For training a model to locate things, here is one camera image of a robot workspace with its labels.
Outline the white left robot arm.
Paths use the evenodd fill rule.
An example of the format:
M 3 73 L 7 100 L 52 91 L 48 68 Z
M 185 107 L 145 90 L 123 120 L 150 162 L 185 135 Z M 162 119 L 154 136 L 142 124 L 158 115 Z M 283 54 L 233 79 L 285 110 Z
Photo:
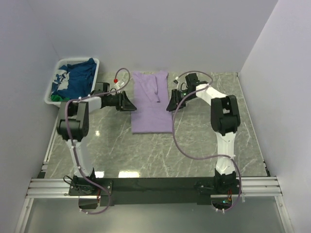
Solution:
M 59 109 L 56 130 L 66 142 L 74 165 L 70 186 L 86 195 L 94 194 L 98 188 L 86 146 L 89 114 L 104 107 L 115 107 L 118 111 L 128 112 L 137 110 L 125 91 L 108 94 L 109 88 L 108 83 L 96 83 L 89 99 L 73 101 L 69 105 L 62 102 Z

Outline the purple t shirt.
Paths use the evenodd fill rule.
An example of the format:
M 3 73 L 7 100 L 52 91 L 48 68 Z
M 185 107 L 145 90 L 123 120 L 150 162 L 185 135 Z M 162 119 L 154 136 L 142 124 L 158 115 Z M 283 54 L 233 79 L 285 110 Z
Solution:
M 134 100 L 137 110 L 131 113 L 132 133 L 171 133 L 172 114 L 169 104 L 168 72 L 133 73 Z

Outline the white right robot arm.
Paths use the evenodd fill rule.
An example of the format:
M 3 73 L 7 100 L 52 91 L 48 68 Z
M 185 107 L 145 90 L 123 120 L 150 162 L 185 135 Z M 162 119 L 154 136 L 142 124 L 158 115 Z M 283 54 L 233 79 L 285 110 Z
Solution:
M 197 73 L 210 78 L 210 82 L 200 81 Z M 210 123 L 217 138 L 217 163 L 213 188 L 223 194 L 230 188 L 229 176 L 236 175 L 234 164 L 234 143 L 238 127 L 241 124 L 237 98 L 226 95 L 211 87 L 213 78 L 198 71 L 185 72 L 173 81 L 176 88 L 171 92 L 171 99 L 166 108 L 168 112 L 186 107 L 186 102 L 200 98 L 210 106 Z

